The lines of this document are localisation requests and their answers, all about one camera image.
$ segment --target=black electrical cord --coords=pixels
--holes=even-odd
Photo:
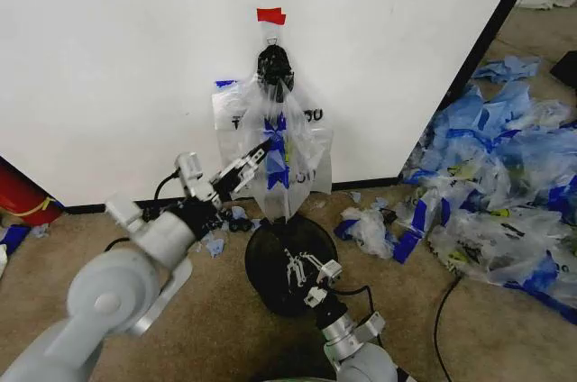
[[[455,289],[455,287],[459,284],[459,282],[461,281],[462,278],[463,278],[463,276],[459,276],[455,280],[453,280],[453,283],[451,283],[451,285],[449,286],[447,291],[444,293],[443,300],[441,301],[441,305],[439,305],[439,308],[436,311],[435,329],[433,330],[433,343],[435,344],[436,357],[439,359],[439,363],[441,364],[441,367],[443,368],[444,376],[447,378],[447,382],[453,382],[453,380],[449,376],[449,372],[447,371],[447,368],[444,366],[443,358],[441,358],[441,352],[439,351],[439,344],[437,342],[437,331],[439,328],[439,319],[441,318],[441,312],[443,311],[444,302],[447,300],[447,298],[449,297],[451,292],[453,292],[453,289]]]
[[[363,287],[359,287],[358,289],[354,289],[354,290],[338,290],[338,289],[333,289],[329,286],[326,287],[330,292],[333,292],[335,295],[342,295],[342,296],[354,296],[354,295],[359,295],[362,292],[366,292],[367,295],[369,296],[369,308],[371,309],[371,314],[375,313],[375,304],[372,301],[372,292],[371,292],[371,287],[369,285],[364,285]],[[380,340],[380,335],[377,334],[377,343],[379,344],[379,346],[382,347],[382,341]]]
[[[110,250],[111,250],[116,244],[118,244],[119,242],[127,242],[127,241],[129,241],[129,240],[130,240],[130,238],[124,236],[123,238],[118,238],[117,240],[114,240],[114,241],[110,242],[110,243],[106,246],[106,248],[105,248],[105,253],[106,253],[107,251],[110,251]]]
[[[154,192],[154,203],[155,204],[159,200],[160,191],[162,190],[164,185],[167,182],[169,182],[171,179],[175,179],[175,178],[179,177],[179,172],[180,172],[180,169],[177,168],[174,172],[172,172],[170,175],[168,175],[167,177],[165,177],[164,179],[161,180],[161,182],[159,183],[159,186],[156,187],[156,191]]]

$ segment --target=red fire extinguisher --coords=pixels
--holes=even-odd
[[[51,223],[62,214],[60,204],[0,159],[0,206],[30,226]]]

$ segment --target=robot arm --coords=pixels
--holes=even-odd
[[[111,250],[83,267],[70,285],[69,317],[41,334],[0,382],[79,382],[90,377],[104,338],[116,332],[144,334],[192,273],[190,246],[208,233],[213,221],[253,177],[270,143],[200,182],[202,170],[196,154],[177,157],[179,177],[186,197],[146,223],[141,209],[114,196],[106,210],[126,231],[138,250]],[[160,285],[158,268],[169,272]]]

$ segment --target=red tape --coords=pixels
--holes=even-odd
[[[282,13],[280,7],[278,8],[257,8],[256,18],[259,22],[270,22],[275,24],[285,24],[287,15]]]

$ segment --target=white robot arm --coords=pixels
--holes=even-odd
[[[269,146],[265,141],[207,182],[198,181],[202,171],[196,154],[179,155],[176,166],[186,197],[154,221],[146,223],[133,202],[120,196],[109,199],[107,212],[128,231],[137,249],[110,250],[88,262],[70,285],[68,318],[41,334],[0,382],[88,381],[106,336],[143,335],[190,277],[188,250],[208,233],[207,224],[230,194],[254,177]],[[357,326],[330,292],[328,285],[341,273],[340,265],[333,260],[321,265],[313,256],[301,256],[318,268],[317,286],[311,288],[306,303],[315,309],[317,326],[326,338],[325,354],[338,381],[413,380],[399,377],[387,352],[369,343],[384,327],[380,315],[373,313]],[[163,286],[159,269],[169,272]]]

